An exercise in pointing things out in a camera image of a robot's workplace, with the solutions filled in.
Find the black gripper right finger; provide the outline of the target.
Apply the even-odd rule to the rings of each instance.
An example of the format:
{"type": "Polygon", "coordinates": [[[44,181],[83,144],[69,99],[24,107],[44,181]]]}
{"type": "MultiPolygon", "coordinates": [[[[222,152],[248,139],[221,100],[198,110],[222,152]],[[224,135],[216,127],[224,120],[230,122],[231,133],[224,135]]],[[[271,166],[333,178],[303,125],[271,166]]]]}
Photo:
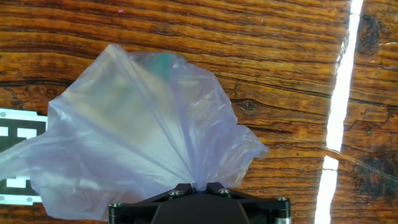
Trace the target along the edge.
{"type": "Polygon", "coordinates": [[[287,197],[260,198],[226,188],[219,182],[206,185],[205,194],[239,202],[250,223],[291,224],[291,202],[287,197]]]}

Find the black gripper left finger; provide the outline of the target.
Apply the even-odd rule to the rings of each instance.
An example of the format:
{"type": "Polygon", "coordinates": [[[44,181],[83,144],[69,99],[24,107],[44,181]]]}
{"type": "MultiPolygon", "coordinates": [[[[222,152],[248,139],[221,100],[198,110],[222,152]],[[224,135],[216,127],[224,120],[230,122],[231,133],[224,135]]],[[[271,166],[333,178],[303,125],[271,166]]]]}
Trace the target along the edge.
{"type": "Polygon", "coordinates": [[[118,202],[108,205],[109,224],[151,223],[157,209],[165,202],[193,195],[197,192],[195,184],[178,184],[151,198],[137,203],[118,202]]]}

